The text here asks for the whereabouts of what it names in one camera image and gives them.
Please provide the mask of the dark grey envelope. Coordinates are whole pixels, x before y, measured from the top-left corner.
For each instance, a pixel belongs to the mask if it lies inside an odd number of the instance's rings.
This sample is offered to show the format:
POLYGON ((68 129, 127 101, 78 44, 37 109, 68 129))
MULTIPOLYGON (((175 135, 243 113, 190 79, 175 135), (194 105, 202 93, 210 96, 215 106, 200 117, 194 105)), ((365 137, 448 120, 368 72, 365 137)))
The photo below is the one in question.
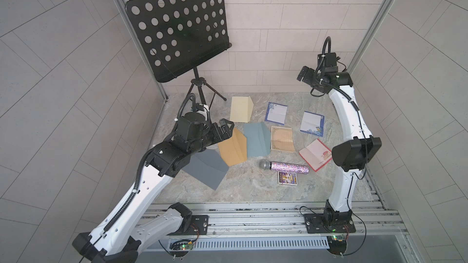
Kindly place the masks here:
POLYGON ((182 170, 212 190, 217 190, 229 166, 217 151, 207 149, 193 155, 182 170))

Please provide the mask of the pink white letter paper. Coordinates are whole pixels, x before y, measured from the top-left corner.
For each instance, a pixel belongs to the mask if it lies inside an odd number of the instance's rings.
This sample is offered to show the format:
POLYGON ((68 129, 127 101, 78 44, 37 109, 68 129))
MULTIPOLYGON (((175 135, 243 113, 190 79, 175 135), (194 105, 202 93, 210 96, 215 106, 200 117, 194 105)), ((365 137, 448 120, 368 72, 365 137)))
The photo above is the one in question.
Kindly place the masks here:
POLYGON ((299 155, 314 172, 319 171, 332 160, 332 151, 320 139, 314 140, 301 149, 299 155))

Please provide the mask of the cream yellow envelope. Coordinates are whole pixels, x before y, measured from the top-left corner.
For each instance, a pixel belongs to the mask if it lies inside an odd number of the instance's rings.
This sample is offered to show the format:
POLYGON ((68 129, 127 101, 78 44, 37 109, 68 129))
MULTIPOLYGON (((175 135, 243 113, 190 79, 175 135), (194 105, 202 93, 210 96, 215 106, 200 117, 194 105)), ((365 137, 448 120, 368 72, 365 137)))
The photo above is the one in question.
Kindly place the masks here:
POLYGON ((251 120, 254 104, 250 96, 233 96, 230 109, 232 122, 248 123, 251 120))

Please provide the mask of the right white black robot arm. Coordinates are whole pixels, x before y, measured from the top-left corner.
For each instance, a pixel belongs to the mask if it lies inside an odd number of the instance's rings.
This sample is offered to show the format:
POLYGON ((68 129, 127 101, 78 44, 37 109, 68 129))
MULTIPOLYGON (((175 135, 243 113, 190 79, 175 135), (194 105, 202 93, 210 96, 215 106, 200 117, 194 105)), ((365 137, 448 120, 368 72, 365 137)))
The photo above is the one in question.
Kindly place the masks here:
POLYGON ((325 202, 321 224, 328 232, 350 231, 355 227, 352 216, 352 197, 358 180, 366 175, 367 164, 379 151, 382 142, 368 129, 355 98, 351 75, 339 71, 339 57, 332 52, 332 40, 327 36, 318 54, 315 69, 303 66, 297 80, 311 86, 312 91, 327 95, 338 114, 343 142, 331 150, 336 164, 333 190, 325 202))

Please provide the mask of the blue bordered white letter paper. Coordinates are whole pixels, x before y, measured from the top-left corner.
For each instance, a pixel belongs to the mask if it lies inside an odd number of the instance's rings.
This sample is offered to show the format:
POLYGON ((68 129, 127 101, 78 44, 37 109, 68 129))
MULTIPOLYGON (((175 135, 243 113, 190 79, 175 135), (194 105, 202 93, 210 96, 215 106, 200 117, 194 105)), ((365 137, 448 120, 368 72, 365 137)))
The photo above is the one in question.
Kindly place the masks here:
POLYGON ((325 117, 321 114, 304 112, 300 131, 311 135, 323 137, 325 117))

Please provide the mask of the light blue envelope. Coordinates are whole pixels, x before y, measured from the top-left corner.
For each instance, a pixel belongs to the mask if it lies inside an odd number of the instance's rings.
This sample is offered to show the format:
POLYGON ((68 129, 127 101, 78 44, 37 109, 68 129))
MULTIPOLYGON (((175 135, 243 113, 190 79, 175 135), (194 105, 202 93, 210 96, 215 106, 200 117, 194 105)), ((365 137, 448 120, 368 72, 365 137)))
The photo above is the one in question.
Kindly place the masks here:
POLYGON ((247 139, 247 157, 266 157, 271 153, 271 131, 264 122, 246 123, 243 133, 247 139))

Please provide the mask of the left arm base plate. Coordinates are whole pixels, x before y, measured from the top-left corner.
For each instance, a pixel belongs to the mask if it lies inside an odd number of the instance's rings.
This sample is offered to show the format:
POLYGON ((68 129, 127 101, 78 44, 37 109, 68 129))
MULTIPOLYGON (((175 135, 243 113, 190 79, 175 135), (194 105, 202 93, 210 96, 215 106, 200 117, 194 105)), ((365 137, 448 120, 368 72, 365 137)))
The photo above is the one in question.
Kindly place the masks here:
POLYGON ((206 235, 209 223, 207 215, 192 215, 190 218, 184 218, 179 229, 180 235, 206 235))

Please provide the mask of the tan kraft envelope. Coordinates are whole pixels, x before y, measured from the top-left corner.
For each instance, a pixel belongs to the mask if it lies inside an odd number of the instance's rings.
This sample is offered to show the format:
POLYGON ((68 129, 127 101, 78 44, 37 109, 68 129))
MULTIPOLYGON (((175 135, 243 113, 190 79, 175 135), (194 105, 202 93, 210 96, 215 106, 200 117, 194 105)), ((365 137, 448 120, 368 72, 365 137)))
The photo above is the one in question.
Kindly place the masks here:
POLYGON ((234 129, 231 138, 218 144, 219 153, 228 166, 247 161, 247 138, 240 130, 234 129))

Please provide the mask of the blue floral white letter paper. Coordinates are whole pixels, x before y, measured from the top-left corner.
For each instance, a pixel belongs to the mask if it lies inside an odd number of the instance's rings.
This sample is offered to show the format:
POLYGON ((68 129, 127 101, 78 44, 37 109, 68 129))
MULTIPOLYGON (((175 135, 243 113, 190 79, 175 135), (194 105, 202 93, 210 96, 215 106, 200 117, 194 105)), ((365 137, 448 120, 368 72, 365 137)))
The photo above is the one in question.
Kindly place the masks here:
POLYGON ((285 125, 287 110, 287 105, 269 102, 265 121, 285 125))

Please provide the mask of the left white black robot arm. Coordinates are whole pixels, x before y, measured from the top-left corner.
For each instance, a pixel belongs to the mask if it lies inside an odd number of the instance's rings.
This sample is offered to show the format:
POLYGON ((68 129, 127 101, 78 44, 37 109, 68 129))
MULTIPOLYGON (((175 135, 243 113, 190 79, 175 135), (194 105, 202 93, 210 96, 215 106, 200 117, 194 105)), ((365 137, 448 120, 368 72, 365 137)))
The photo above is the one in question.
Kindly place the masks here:
POLYGON ((134 263, 149 246, 167 235, 186 233, 192 212, 175 203, 165 213, 139 225, 142 215, 191 157, 232 137, 235 124, 212 122, 208 105, 190 93, 182 102, 169 135, 141 158, 133 185, 92 231, 80 233, 74 249, 92 263, 134 263))

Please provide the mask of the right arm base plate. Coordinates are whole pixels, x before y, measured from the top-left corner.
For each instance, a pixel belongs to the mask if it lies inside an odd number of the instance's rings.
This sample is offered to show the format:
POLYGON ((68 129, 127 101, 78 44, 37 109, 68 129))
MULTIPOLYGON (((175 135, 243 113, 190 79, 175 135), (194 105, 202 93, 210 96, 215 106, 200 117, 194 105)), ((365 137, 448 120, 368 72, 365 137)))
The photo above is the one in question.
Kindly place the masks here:
POLYGON ((332 215, 323 214, 305 214, 305 226, 308 234, 313 233, 355 233, 356 227, 351 217, 345 216, 332 217, 332 215))

